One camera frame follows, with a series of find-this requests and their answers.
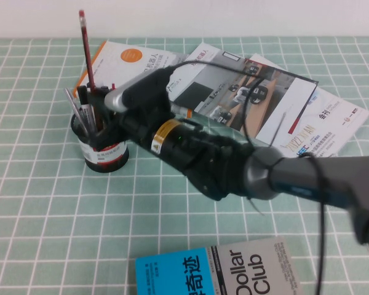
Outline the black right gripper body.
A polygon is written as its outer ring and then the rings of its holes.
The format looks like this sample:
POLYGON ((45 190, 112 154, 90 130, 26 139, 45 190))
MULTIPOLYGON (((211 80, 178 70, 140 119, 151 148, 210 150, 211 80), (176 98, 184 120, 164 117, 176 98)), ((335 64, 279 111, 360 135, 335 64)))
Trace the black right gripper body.
POLYGON ((113 111, 107 106, 106 109, 114 113, 110 122, 118 124, 120 142, 130 140, 137 145, 151 145, 157 130, 173 118, 170 103, 138 106, 124 112, 113 111))

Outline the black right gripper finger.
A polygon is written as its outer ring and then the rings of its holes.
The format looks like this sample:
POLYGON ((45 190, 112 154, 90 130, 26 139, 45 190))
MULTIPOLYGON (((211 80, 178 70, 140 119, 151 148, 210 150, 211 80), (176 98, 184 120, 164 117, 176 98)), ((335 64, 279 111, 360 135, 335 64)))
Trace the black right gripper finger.
POLYGON ((87 92, 87 98, 89 104, 93 107, 105 107, 105 96, 111 90, 108 87, 97 87, 94 90, 87 92))
POLYGON ((101 151, 108 146, 120 143, 118 124, 110 122, 102 131, 93 134, 93 148, 101 151))

